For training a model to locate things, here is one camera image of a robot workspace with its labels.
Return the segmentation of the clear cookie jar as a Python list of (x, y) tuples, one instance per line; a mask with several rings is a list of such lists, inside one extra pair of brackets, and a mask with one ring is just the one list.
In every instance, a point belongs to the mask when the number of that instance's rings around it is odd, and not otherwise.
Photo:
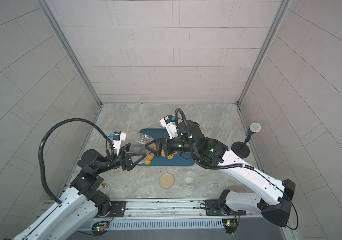
[(184, 184), (188, 188), (195, 188), (198, 185), (197, 175), (194, 172), (187, 172), (184, 175)]

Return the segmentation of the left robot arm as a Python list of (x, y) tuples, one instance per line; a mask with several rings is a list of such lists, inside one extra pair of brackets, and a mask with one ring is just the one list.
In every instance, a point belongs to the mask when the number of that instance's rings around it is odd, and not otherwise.
[(118, 168), (130, 171), (146, 158), (147, 154), (143, 152), (127, 152), (129, 147), (124, 146), (120, 155), (112, 153), (106, 157), (94, 149), (84, 152), (78, 162), (81, 171), (70, 186), (15, 239), (65, 240), (94, 217), (107, 218), (91, 227), (93, 234), (102, 236), (105, 226), (114, 218), (124, 216), (126, 202), (111, 201), (110, 197), (98, 190), (103, 182), (100, 174)]

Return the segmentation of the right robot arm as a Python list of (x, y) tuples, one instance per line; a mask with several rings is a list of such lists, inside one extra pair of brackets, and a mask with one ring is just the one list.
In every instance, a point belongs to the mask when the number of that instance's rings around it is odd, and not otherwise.
[(196, 122), (187, 120), (178, 125), (170, 122), (163, 126), (168, 136), (145, 144), (155, 156), (189, 153), (198, 166), (223, 171), (253, 190), (251, 194), (224, 190), (218, 200), (222, 213), (260, 213), (274, 225), (287, 227), (291, 211), (295, 209), (292, 199), (296, 185), (293, 181), (275, 179), (249, 165), (225, 144), (205, 137)]

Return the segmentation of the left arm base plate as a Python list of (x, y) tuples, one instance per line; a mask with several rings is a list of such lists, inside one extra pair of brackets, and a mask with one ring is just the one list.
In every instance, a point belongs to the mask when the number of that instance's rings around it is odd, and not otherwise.
[(109, 201), (98, 207), (97, 216), (99, 218), (122, 218), (125, 213), (126, 201)]

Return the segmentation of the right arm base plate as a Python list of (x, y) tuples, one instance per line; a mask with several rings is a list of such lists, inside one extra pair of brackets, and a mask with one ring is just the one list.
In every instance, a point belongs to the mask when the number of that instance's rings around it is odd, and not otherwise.
[(200, 204), (200, 208), (206, 211), (207, 216), (245, 216), (246, 211), (234, 211), (225, 204), (219, 204), (219, 200), (205, 200)]

